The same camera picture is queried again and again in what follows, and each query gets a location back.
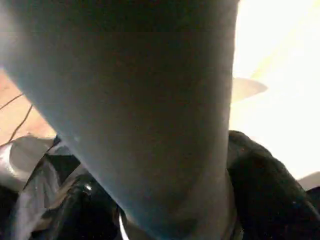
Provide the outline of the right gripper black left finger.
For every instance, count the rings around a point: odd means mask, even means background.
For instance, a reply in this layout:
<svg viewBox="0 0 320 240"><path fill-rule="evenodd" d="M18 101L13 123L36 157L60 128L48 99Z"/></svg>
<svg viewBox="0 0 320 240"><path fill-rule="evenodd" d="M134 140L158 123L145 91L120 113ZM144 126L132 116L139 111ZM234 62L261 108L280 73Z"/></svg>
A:
<svg viewBox="0 0 320 240"><path fill-rule="evenodd" d="M34 240L120 240L120 208L88 173L63 186L32 231Z"/></svg>

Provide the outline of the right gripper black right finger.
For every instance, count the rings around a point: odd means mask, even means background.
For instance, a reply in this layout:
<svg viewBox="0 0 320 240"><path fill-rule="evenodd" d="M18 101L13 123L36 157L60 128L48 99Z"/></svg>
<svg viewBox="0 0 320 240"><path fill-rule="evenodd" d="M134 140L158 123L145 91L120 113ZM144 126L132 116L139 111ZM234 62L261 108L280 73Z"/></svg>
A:
<svg viewBox="0 0 320 240"><path fill-rule="evenodd" d="M320 188L304 190L264 146L229 131L227 170L244 239L320 238Z"/></svg>

